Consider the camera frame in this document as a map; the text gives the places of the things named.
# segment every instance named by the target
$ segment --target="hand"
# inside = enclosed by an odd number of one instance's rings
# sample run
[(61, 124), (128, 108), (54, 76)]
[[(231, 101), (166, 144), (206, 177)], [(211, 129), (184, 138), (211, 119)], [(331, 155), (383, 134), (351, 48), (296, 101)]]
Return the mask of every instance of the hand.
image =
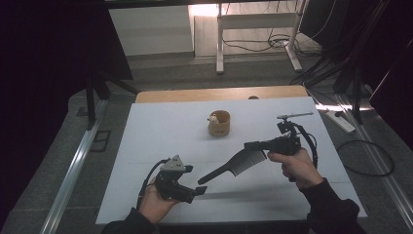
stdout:
[(323, 178), (305, 148), (301, 148), (293, 156), (272, 152), (269, 152), (267, 156), (273, 162), (282, 163), (282, 174), (286, 177), (295, 177), (299, 189), (309, 188), (323, 182)]
[(156, 189), (154, 182), (155, 178), (153, 177), (146, 187), (145, 194), (140, 203), (139, 212), (148, 218), (151, 223), (157, 224), (167, 215), (174, 205), (179, 203), (179, 201), (173, 199), (164, 200)]

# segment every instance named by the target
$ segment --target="sleeve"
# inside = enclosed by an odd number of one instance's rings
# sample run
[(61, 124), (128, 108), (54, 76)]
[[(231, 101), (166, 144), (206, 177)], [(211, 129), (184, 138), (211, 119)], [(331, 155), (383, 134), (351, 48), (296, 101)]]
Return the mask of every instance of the sleeve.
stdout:
[(311, 206), (307, 221), (318, 234), (365, 234), (357, 223), (358, 205), (350, 200), (341, 200), (327, 179), (314, 187), (301, 190)]
[(154, 230), (155, 225), (135, 208), (132, 208), (125, 220), (109, 222), (101, 234), (150, 234)]

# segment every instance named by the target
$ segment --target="person's left hand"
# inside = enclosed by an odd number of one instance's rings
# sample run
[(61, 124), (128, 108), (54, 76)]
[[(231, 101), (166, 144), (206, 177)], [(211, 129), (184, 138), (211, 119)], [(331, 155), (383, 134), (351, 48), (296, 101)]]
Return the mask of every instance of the person's left hand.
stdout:
[(173, 199), (164, 200), (156, 189), (154, 182), (155, 178), (153, 177), (146, 187), (145, 194), (140, 203), (139, 212), (148, 218), (151, 223), (157, 224), (179, 201)]

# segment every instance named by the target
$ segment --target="power strip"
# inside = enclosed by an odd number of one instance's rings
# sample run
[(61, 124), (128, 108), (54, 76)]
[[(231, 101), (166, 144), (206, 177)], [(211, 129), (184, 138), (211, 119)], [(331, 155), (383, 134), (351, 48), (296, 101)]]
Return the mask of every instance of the power strip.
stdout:
[(344, 130), (344, 132), (348, 134), (353, 132), (356, 129), (353, 125), (347, 122), (347, 120), (345, 120), (343, 117), (335, 116), (336, 113), (337, 113), (336, 111), (328, 111), (326, 115), (330, 120), (336, 123), (342, 130)]

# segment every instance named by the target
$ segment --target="cup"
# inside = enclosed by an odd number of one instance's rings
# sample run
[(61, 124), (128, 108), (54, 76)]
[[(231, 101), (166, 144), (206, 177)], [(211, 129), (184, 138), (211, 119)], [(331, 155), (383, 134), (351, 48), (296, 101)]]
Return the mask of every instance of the cup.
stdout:
[(215, 110), (209, 115), (207, 126), (209, 134), (214, 137), (224, 137), (230, 133), (231, 115), (225, 110)]

